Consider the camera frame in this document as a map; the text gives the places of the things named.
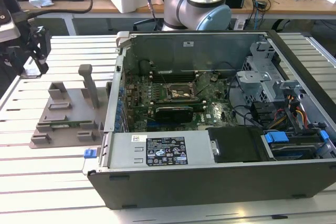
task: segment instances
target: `table leg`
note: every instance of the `table leg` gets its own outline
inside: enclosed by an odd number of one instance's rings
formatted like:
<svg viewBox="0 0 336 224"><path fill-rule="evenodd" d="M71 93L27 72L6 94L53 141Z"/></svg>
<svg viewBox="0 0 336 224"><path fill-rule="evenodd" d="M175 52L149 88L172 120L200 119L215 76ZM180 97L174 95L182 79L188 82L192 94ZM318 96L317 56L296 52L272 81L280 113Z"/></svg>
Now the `table leg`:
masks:
<svg viewBox="0 0 336 224"><path fill-rule="evenodd" d="M113 26L112 26L112 20L110 18L106 19L106 23L107 23L107 28L109 31L113 31Z"/></svg>
<svg viewBox="0 0 336 224"><path fill-rule="evenodd" d="M64 19L64 22L67 26L69 35L76 36L77 31L74 25L73 16L72 15L62 15L62 18Z"/></svg>

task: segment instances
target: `gray plastic stand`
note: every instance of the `gray plastic stand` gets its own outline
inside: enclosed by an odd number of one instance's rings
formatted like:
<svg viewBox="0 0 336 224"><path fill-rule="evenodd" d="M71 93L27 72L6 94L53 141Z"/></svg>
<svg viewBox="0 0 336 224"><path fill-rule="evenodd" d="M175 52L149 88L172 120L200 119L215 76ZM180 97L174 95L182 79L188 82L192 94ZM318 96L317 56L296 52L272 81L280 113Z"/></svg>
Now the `gray plastic stand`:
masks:
<svg viewBox="0 0 336 224"><path fill-rule="evenodd" d="M79 67L84 89L67 90L63 82L51 84L50 98L31 137L30 148L101 144L108 94L105 88L96 88L91 73L91 65Z"/></svg>

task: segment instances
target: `yellow wire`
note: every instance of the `yellow wire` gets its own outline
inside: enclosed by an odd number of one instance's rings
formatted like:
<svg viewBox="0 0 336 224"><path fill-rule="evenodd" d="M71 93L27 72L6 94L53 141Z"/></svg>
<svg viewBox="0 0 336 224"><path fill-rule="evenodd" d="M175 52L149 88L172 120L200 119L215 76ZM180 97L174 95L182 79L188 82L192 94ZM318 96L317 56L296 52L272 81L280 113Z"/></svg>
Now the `yellow wire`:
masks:
<svg viewBox="0 0 336 224"><path fill-rule="evenodd" d="M287 116L283 116L278 122L276 122L275 124L271 125L269 128L273 128L274 126L277 126L278 124L280 124L281 122L283 122L285 119L287 118Z"/></svg>
<svg viewBox="0 0 336 224"><path fill-rule="evenodd" d="M305 126L304 124L304 120L305 120L305 118L303 117L303 114L302 114L302 112L301 111L299 111L299 110L296 110L296 112L298 112L298 113L300 113L300 115L302 116L302 123L303 123L303 126Z"/></svg>

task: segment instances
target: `open computer chassis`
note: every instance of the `open computer chassis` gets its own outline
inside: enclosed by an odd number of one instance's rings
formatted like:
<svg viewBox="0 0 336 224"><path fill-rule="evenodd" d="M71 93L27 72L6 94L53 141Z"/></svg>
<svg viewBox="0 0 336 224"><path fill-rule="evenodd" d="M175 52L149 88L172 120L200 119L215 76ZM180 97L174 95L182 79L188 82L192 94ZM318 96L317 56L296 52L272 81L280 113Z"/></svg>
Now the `open computer chassis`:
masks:
<svg viewBox="0 0 336 224"><path fill-rule="evenodd" d="M99 165L111 209L312 197L336 105L273 31L118 34Z"/></svg>

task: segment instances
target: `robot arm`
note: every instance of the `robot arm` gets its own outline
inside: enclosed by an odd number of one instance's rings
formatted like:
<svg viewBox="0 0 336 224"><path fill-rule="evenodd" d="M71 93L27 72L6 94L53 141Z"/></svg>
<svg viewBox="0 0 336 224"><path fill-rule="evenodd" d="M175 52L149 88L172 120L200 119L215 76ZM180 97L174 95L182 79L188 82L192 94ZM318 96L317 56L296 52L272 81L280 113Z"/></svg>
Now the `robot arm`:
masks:
<svg viewBox="0 0 336 224"><path fill-rule="evenodd" d="M165 0L162 30L225 30L230 20L225 0Z"/></svg>
<svg viewBox="0 0 336 224"><path fill-rule="evenodd" d="M44 27L32 26L30 21L17 0L0 0L0 60L24 78L40 76L49 69L46 59L51 50L50 33ZM29 57L38 72L25 70Z"/></svg>

